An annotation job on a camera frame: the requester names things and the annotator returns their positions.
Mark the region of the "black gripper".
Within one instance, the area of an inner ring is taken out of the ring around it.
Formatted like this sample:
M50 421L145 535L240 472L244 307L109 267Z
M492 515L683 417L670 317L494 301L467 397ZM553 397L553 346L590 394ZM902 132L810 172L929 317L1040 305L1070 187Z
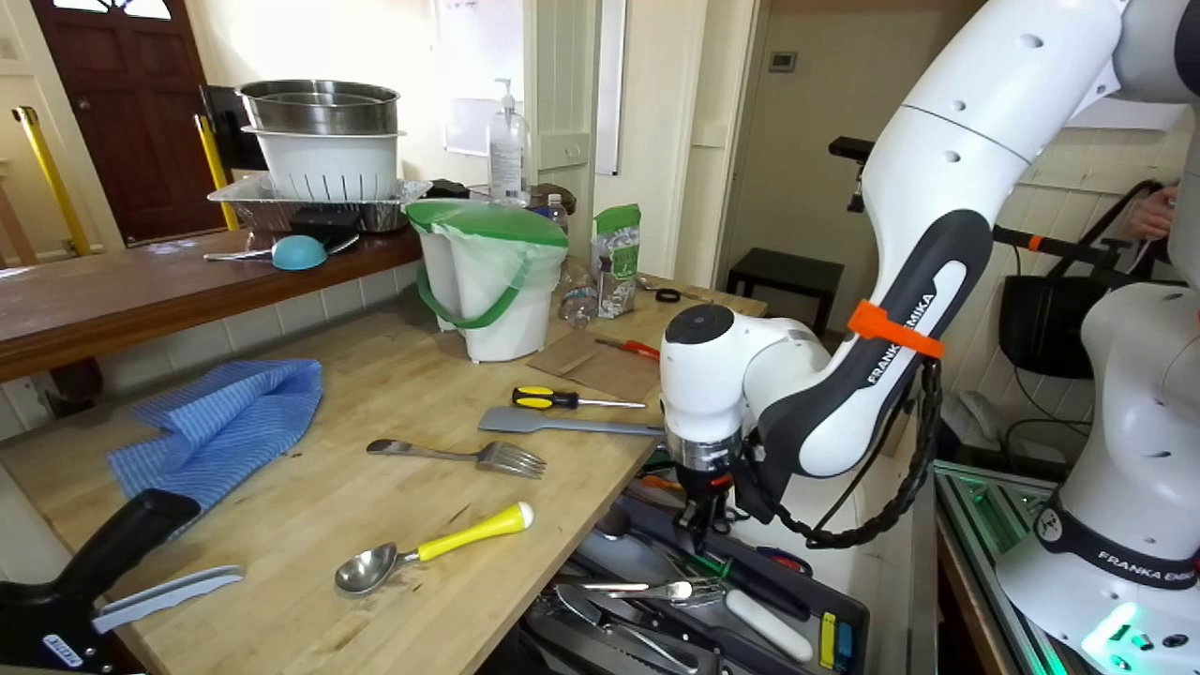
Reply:
M727 467L719 472L677 467L677 480L683 489L679 526L688 532L733 529L727 494L735 489L735 475Z

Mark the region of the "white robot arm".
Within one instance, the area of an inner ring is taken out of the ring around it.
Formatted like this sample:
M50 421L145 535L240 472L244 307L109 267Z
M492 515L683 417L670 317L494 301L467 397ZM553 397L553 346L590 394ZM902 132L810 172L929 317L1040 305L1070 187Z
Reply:
M705 532L727 509L774 520L795 475L840 475L874 454L904 390L939 380L943 334L989 264L1017 179L1104 99L1195 99L1195 46L1200 0L984 0L865 154L879 279L853 337L830 349L795 317L719 305L667 324L679 526Z

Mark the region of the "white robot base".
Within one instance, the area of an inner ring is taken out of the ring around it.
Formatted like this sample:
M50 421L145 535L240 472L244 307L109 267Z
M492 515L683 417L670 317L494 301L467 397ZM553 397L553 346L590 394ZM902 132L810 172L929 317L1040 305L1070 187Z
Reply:
M1124 285L1082 330L1094 417L1005 601L1100 675L1200 675L1200 297Z

